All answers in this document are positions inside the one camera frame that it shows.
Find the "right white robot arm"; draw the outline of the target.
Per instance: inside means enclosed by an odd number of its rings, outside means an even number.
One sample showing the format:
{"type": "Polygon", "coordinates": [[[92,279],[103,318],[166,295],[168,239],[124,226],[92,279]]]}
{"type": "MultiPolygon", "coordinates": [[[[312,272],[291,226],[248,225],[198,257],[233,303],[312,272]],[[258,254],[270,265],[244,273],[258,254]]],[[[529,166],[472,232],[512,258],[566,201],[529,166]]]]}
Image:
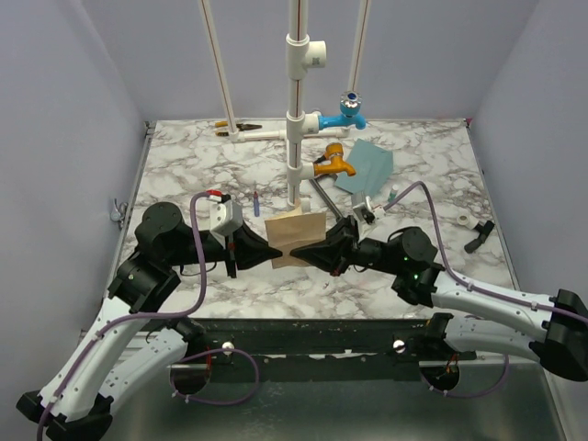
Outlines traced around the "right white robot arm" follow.
{"type": "Polygon", "coordinates": [[[393,275],[391,287],[405,302],[466,313],[424,335],[424,352],[435,360],[454,350],[502,353],[537,361],[563,379],[587,380],[587,307],[573,291],[536,294],[466,277],[436,262],[437,249],[419,227],[382,242],[360,237],[346,218],[324,240],[290,254],[333,277],[350,266],[393,275]]]}

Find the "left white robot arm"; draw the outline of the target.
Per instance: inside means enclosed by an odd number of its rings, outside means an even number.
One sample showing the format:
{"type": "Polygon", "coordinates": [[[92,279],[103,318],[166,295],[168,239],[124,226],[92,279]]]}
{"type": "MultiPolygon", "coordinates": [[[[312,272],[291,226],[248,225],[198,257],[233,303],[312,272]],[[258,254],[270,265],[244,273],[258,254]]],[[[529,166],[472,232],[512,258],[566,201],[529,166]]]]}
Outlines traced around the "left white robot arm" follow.
{"type": "Polygon", "coordinates": [[[160,311],[179,286],[176,267],[222,262],[235,277],[282,255],[245,224],[230,196],[203,192],[192,199],[201,198],[212,216],[208,230],[185,223],[171,202],[145,210],[135,250],[117,270],[82,343],[46,386],[17,402],[37,424],[38,439],[101,439],[121,405],[153,375],[178,359],[192,363],[202,356],[203,329],[189,316],[205,295],[185,311],[160,311]]]}

